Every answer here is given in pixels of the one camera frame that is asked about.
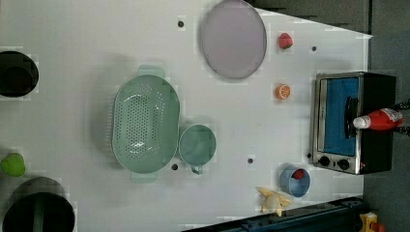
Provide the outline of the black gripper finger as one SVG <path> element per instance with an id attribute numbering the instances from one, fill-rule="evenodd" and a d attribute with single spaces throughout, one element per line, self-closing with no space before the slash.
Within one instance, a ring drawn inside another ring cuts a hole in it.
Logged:
<path id="1" fill-rule="evenodd" d="M 395 131 L 410 136 L 410 127 L 397 127 Z"/>
<path id="2" fill-rule="evenodd" d="M 402 101 L 394 105 L 394 110 L 407 110 L 410 108 L 410 100 Z"/>

